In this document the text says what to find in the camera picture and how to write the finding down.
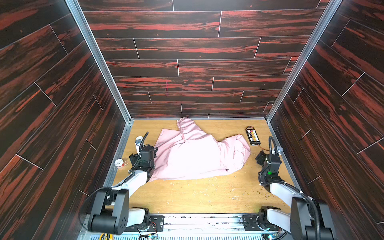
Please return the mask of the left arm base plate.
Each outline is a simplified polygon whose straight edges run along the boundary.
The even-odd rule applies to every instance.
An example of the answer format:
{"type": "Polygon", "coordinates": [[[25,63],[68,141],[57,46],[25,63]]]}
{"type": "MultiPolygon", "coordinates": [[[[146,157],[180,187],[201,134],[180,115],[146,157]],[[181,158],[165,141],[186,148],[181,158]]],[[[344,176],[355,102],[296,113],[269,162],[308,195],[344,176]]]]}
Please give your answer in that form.
{"type": "Polygon", "coordinates": [[[165,216],[148,215],[140,224],[127,226],[125,232],[162,232],[164,229],[165,216]]]}

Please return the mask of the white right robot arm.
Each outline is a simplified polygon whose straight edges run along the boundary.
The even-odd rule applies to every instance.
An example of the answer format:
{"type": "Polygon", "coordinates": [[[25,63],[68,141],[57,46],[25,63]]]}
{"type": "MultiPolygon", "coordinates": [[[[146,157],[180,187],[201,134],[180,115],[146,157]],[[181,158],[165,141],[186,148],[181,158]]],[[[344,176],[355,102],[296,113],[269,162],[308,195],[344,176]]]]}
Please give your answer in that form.
{"type": "Polygon", "coordinates": [[[279,208],[263,206],[257,217],[258,228],[262,231],[281,229],[294,240],[336,240],[336,228],[327,203],[308,196],[279,176],[281,151],[270,136],[269,154],[264,157],[258,179],[260,185],[286,203],[291,212],[286,214],[279,208]]]}

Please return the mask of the pink zip jacket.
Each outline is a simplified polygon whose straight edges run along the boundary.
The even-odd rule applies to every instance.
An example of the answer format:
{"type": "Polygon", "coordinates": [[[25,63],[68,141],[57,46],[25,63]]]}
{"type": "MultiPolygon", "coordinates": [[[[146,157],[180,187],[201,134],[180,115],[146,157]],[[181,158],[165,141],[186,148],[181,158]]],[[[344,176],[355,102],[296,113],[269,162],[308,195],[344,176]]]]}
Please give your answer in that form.
{"type": "Polygon", "coordinates": [[[251,155],[243,135],[218,142],[189,118],[177,120],[177,127],[177,130],[162,129],[156,141],[158,151],[151,182],[230,175],[242,169],[251,155]]]}

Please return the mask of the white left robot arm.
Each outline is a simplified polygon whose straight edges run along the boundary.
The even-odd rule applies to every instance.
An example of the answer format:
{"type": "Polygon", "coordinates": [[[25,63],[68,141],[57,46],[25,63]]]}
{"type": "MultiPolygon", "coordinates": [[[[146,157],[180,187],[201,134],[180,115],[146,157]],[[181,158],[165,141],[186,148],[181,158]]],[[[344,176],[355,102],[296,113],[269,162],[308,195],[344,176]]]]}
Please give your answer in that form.
{"type": "Polygon", "coordinates": [[[141,232],[151,227],[148,209],[130,207],[130,197],[149,182],[156,168],[158,148],[144,144],[148,134],[146,132],[136,146],[137,153],[130,155],[132,168],[128,176],[114,186],[95,190],[86,198],[80,210],[91,207],[91,213],[86,226],[78,217],[83,229],[93,233],[121,235],[126,230],[141,232]]]}

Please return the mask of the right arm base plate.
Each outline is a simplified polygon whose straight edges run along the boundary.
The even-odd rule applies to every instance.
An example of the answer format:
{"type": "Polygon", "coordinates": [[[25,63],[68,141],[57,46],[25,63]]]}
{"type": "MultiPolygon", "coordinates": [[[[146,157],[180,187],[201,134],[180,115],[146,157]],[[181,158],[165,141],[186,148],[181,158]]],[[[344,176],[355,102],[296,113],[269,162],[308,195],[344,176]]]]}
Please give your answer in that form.
{"type": "Polygon", "coordinates": [[[240,223],[243,224],[245,231],[269,231],[262,217],[255,214],[242,215],[240,223]]]}

